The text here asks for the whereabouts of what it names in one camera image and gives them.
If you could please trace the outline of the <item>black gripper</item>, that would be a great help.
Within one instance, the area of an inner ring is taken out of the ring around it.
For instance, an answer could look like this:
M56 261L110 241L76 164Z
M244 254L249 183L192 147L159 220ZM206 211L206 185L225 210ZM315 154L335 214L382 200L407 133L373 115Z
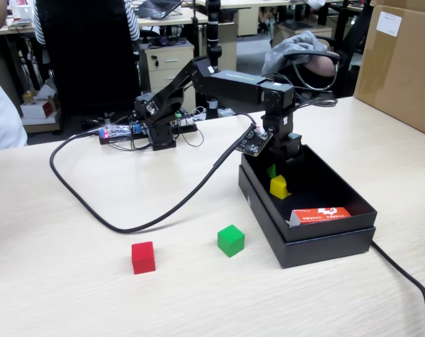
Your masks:
M297 176L303 167L303 155L300 154L302 136L293 132L292 116L293 114L285 116L265 114L262 121L264 130L272 134L267 145L268 151L275 157L286 161L284 173L288 176ZM277 176L275 164L267 169L267 174L270 179Z

